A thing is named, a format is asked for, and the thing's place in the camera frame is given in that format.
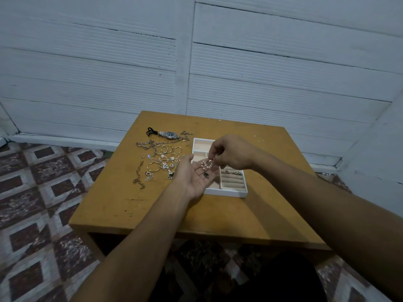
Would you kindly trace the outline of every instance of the wristwatch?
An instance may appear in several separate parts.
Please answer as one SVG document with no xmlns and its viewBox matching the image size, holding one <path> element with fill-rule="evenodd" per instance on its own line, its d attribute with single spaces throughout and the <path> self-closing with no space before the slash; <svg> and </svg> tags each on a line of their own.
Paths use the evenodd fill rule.
<svg viewBox="0 0 403 302">
<path fill-rule="evenodd" d="M 168 131 L 168 132 L 160 131 L 158 135 L 160 137 L 167 138 L 167 139 L 179 139 L 179 135 L 177 135 L 176 133 L 174 133 L 172 131 Z"/>
</svg>

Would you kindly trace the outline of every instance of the hand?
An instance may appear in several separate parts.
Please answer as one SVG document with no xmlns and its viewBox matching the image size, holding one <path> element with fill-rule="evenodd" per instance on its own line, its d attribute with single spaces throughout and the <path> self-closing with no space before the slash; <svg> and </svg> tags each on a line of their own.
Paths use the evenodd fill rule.
<svg viewBox="0 0 403 302">
<path fill-rule="evenodd" d="M 225 167 L 226 165 L 234 169 L 250 169 L 253 167 L 254 157 L 262 152 L 240 136 L 226 134 L 215 140 L 210 147 L 208 158 L 214 164 Z"/>
<path fill-rule="evenodd" d="M 214 165 L 206 171 L 208 178 L 204 176 L 205 171 L 202 168 L 202 161 L 191 163 L 193 154 L 184 156 L 175 170 L 173 183 L 181 185 L 184 188 L 186 196 L 195 199 L 204 192 L 205 188 L 216 176 L 220 175 L 220 169 Z"/>
</svg>

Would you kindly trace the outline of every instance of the jewelry box compartment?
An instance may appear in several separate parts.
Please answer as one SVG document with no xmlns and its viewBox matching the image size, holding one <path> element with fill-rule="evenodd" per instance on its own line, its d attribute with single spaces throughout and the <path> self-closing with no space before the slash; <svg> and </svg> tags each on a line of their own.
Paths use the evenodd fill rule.
<svg viewBox="0 0 403 302">
<path fill-rule="evenodd" d="M 194 154 L 193 161 L 200 161 L 208 158 L 208 152 L 214 140 L 193 139 Z M 240 197 L 245 198 L 248 194 L 245 176 L 243 171 L 233 169 L 229 166 L 220 170 L 220 176 L 217 177 L 204 191 L 205 194 Z"/>
</svg>

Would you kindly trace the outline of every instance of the wooden table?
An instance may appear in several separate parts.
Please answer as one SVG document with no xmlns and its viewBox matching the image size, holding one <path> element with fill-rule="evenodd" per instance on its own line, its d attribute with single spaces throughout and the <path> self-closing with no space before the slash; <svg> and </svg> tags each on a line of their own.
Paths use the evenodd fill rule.
<svg viewBox="0 0 403 302">
<path fill-rule="evenodd" d="M 156 135 L 147 137 L 148 127 L 176 133 L 185 130 L 194 133 L 190 137 L 213 140 L 227 133 L 239 134 L 279 159 L 315 175 L 283 127 L 142 111 L 69 222 L 100 259 L 110 250 L 104 250 L 105 244 L 100 246 L 105 239 L 99 233 L 108 233 L 108 238 L 119 234 L 116 236 L 119 242 L 136 227 L 170 182 L 166 171 L 158 171 L 153 180 L 145 181 L 148 160 L 142 157 L 152 154 L 152 149 L 144 150 L 136 142 L 147 142 L 150 138 L 166 141 Z M 182 146 L 184 154 L 192 152 L 192 141 L 193 138 L 188 147 Z M 140 190 L 133 179 L 141 161 L 144 161 L 141 180 L 146 188 Z M 177 237 L 329 250 L 263 177 L 246 170 L 245 179 L 249 191 L 246 198 L 203 195 L 189 209 Z"/>
</svg>

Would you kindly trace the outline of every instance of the patterned tile floor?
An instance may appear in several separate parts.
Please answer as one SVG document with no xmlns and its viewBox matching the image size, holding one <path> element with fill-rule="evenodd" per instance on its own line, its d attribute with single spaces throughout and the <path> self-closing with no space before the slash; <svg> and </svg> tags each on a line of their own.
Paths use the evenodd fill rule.
<svg viewBox="0 0 403 302">
<path fill-rule="evenodd" d="M 98 264 L 68 220 L 106 162 L 103 151 L 27 143 L 0 148 L 0 301 L 68 301 Z M 322 176 L 337 185 L 338 177 Z M 219 300 L 256 275 L 259 246 L 174 240 L 174 300 Z M 329 301 L 388 301 L 336 258 L 318 269 Z"/>
</svg>

